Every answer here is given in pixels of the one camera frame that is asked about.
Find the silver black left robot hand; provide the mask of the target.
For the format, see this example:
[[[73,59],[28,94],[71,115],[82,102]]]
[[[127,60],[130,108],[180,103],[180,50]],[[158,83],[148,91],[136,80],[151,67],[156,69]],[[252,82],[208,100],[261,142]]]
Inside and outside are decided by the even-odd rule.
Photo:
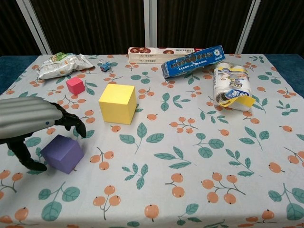
[[[38,96],[0,101],[0,143],[7,144],[19,162],[29,170],[46,171],[47,167],[31,158],[24,140],[53,125],[64,126],[68,131],[74,126],[76,132],[86,138],[86,127],[82,120],[57,103]]]

